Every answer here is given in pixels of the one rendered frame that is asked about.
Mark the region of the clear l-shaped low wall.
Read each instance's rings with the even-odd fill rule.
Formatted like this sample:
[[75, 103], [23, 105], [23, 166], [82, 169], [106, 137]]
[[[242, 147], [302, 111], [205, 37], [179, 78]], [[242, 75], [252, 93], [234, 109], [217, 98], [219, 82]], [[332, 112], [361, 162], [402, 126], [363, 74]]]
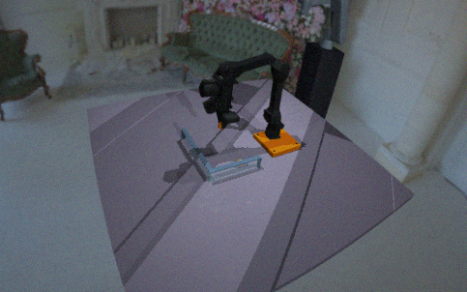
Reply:
[[218, 171], [218, 172], [210, 174], [209, 171], [207, 170], [207, 168], [205, 167], [205, 165], [203, 164], [203, 162], [201, 161], [201, 159], [197, 156], [197, 154], [195, 153], [195, 151], [191, 147], [191, 145], [189, 143], [189, 140], [187, 139], [187, 137], [185, 136], [183, 131], [182, 131], [182, 140], [185, 143], [186, 147], [189, 150], [189, 153], [190, 153], [191, 157], [193, 158], [193, 160], [197, 164], [198, 168], [200, 169], [200, 171], [204, 175], [204, 177], [207, 180], [207, 182], [209, 183], [209, 185], [213, 184], [215, 182], [218, 182], [218, 181], [222, 181], [222, 180], [234, 177], [234, 176], [238, 176], [238, 175], [250, 172], [252, 170], [259, 169], [261, 159], [257, 160], [257, 161], [251, 161], [251, 162], [248, 162], [248, 163], [237, 165], [237, 166], [227, 168], [227, 169], [224, 169], [222, 171]]

